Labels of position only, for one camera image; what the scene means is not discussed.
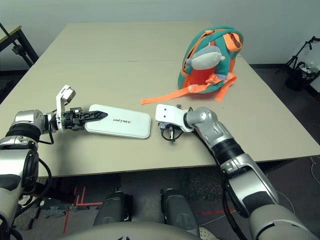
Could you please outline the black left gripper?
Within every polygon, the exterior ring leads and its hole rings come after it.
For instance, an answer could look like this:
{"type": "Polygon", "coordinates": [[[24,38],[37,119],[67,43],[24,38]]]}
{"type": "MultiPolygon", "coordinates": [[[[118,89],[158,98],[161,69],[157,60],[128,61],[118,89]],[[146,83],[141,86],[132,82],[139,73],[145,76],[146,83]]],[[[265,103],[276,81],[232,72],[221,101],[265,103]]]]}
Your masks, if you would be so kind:
{"type": "Polygon", "coordinates": [[[107,116],[106,112],[99,110],[83,112],[81,107],[70,108],[69,111],[62,114],[63,129],[81,131],[84,130],[83,123],[99,121],[107,116]]]}

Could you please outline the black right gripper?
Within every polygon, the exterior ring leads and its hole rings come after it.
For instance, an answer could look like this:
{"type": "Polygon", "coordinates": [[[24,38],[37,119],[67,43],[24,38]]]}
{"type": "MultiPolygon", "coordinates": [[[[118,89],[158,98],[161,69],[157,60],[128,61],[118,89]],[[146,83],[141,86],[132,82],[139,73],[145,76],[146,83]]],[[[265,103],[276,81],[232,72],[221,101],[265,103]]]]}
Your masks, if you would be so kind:
{"type": "Polygon", "coordinates": [[[169,142],[175,142],[184,133],[180,127],[171,123],[160,122],[159,129],[161,137],[169,142]]]}

